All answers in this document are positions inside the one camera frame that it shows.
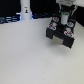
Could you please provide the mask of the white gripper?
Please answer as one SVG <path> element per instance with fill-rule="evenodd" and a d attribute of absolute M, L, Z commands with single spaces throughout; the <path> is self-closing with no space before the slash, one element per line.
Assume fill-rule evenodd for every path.
<path fill-rule="evenodd" d="M 71 6 L 69 20 L 72 21 L 75 25 L 75 23 L 76 23 L 76 10 L 77 10 L 77 6 L 75 6 L 75 5 L 79 5 L 78 0 L 57 0 L 57 3 L 61 4 L 61 5 L 65 5 L 65 6 Z M 60 16 L 61 16 L 60 6 L 56 5 L 54 14 L 52 16 L 53 21 L 55 23 L 59 23 Z"/>

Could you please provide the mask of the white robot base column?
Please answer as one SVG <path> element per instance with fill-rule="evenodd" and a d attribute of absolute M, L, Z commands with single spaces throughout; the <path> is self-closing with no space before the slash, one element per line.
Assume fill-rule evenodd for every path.
<path fill-rule="evenodd" d="M 32 12 L 30 9 L 30 0 L 20 0 L 21 3 L 21 19 L 31 20 Z"/>

